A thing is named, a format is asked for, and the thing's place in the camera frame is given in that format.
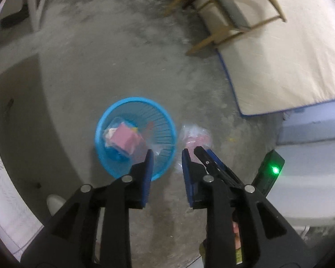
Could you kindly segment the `clear bag pink trash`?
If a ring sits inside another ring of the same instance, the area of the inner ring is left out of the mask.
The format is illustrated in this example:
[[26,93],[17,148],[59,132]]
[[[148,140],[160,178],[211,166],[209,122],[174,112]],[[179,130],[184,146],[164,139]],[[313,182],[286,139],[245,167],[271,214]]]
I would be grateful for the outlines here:
[[202,128],[196,124],[185,124],[182,126],[177,144],[177,159],[175,170],[177,173],[182,173],[182,151],[188,149],[191,161],[201,163],[194,154],[196,147],[209,149],[212,147],[212,135],[209,130]]

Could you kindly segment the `blue plastic trash basket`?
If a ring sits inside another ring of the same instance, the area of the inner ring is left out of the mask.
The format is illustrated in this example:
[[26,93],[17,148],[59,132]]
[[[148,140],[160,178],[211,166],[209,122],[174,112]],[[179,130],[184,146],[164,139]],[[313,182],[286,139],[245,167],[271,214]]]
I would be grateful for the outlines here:
[[128,97],[111,105],[95,130],[98,159],[114,178],[129,173],[132,165],[153,152],[152,180],[160,178],[173,162],[177,132],[168,112],[143,97]]

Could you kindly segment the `white shoe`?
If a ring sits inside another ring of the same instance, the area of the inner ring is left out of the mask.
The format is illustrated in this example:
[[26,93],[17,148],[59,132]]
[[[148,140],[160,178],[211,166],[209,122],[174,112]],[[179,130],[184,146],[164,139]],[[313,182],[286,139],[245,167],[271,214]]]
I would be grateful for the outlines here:
[[59,195],[55,194],[48,195],[46,199],[46,204],[51,216],[54,216],[60,210],[60,208],[63,207],[65,202],[66,200]]

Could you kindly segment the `black device green light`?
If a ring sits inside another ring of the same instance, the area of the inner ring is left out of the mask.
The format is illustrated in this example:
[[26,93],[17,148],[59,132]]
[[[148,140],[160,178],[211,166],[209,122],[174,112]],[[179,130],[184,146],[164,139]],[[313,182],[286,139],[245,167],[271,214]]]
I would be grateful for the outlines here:
[[275,150],[268,152],[258,168],[258,173],[252,185],[259,190],[263,196],[267,196],[274,186],[277,178],[282,172],[285,159]]

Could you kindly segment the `pink box in basket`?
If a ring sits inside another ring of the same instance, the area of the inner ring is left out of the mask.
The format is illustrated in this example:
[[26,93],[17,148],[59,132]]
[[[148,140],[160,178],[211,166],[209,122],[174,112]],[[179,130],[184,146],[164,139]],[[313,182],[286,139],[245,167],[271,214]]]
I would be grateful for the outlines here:
[[105,147],[112,147],[126,157],[133,155],[137,147],[144,142],[137,127],[125,121],[112,122],[103,132]]

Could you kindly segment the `white mattress blue edge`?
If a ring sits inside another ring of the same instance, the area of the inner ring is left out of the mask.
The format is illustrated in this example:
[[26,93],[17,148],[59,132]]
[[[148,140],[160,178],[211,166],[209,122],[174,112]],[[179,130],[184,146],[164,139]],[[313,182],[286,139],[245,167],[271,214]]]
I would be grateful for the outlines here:
[[249,24],[268,23],[218,47],[243,115],[335,100],[335,0],[234,0]]

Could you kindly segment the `wooden chair dark seat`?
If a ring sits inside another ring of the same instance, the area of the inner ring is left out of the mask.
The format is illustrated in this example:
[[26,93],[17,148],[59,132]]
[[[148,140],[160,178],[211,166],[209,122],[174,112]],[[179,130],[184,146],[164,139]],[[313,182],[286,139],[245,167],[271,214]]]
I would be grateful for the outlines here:
[[[173,0],[164,11],[164,16],[168,16],[173,9],[181,2],[182,0]],[[277,0],[268,0],[272,7],[277,12],[277,15],[264,19],[261,22],[250,25],[247,21],[247,18],[244,16],[240,8],[234,2],[234,0],[208,0],[205,2],[199,9],[202,10],[204,7],[209,4],[214,4],[214,6],[222,14],[224,20],[227,24],[222,25],[217,31],[213,32],[210,36],[200,41],[198,44],[190,48],[186,54],[192,55],[202,48],[214,43],[216,40],[219,41],[216,45],[219,46],[225,42],[229,42],[233,39],[236,39],[245,33],[249,33],[253,30],[256,30],[264,25],[267,25],[276,20],[282,20],[286,23],[287,18],[284,14],[282,7],[280,6]]]

